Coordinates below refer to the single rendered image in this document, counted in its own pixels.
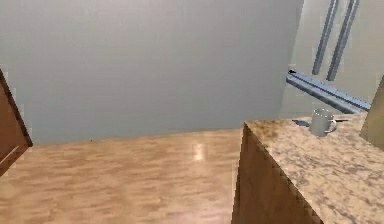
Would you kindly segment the white coffee mug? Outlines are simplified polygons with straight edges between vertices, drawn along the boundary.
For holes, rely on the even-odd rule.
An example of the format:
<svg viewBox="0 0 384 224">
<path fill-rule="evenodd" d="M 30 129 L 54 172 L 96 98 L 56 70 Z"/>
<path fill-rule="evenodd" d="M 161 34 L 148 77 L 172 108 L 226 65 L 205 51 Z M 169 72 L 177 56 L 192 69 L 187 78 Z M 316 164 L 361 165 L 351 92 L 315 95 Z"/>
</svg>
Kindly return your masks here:
<svg viewBox="0 0 384 224">
<path fill-rule="evenodd" d="M 334 114 L 327 109 L 315 109 L 312 114 L 309 132 L 318 137 L 325 137 L 337 129 Z"/>
</svg>

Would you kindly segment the wooden counter with marble top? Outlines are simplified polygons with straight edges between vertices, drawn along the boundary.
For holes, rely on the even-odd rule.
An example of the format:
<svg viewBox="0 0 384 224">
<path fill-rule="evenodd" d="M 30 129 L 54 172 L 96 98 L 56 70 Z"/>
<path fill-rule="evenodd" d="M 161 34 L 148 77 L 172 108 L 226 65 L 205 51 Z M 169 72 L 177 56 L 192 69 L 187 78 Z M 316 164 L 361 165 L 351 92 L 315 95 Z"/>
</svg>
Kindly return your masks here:
<svg viewBox="0 0 384 224">
<path fill-rule="evenodd" d="M 231 224 L 384 224 L 384 151 L 366 115 L 316 137 L 293 118 L 244 123 Z"/>
</svg>

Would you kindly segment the pale grey fridge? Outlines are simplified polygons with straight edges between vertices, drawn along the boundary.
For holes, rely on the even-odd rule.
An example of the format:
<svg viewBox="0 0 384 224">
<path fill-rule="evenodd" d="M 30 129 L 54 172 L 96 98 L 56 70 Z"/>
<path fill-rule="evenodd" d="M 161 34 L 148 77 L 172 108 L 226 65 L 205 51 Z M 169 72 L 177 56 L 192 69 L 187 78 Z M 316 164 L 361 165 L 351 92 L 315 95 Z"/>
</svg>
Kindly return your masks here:
<svg viewBox="0 0 384 224">
<path fill-rule="evenodd" d="M 339 0 L 332 31 L 318 75 L 312 74 L 330 0 L 304 0 L 300 23 L 288 69 L 325 83 L 371 104 L 384 76 L 384 0 L 360 0 L 352 29 L 334 81 L 327 72 L 343 24 L 348 0 Z M 324 108 L 342 112 L 287 83 L 281 118 L 310 116 Z"/>
</svg>

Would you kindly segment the tan box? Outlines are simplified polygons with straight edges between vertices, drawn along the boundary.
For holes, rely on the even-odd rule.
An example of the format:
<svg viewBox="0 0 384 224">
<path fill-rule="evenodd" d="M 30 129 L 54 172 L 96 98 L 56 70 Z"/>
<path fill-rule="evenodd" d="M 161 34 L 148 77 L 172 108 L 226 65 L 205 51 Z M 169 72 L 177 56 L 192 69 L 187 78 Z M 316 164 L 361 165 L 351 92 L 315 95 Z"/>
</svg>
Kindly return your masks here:
<svg viewBox="0 0 384 224">
<path fill-rule="evenodd" d="M 377 88 L 360 136 L 384 151 L 384 76 Z"/>
</svg>

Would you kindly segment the brown wooden door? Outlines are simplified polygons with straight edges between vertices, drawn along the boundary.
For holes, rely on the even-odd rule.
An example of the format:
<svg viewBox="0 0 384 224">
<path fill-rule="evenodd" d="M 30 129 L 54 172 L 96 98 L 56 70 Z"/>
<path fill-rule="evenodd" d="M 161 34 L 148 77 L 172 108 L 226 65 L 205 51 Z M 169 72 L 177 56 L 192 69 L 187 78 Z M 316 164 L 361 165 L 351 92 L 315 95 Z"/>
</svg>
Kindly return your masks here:
<svg viewBox="0 0 384 224">
<path fill-rule="evenodd" d="M 0 69 L 0 177 L 32 146 L 31 137 Z"/>
</svg>

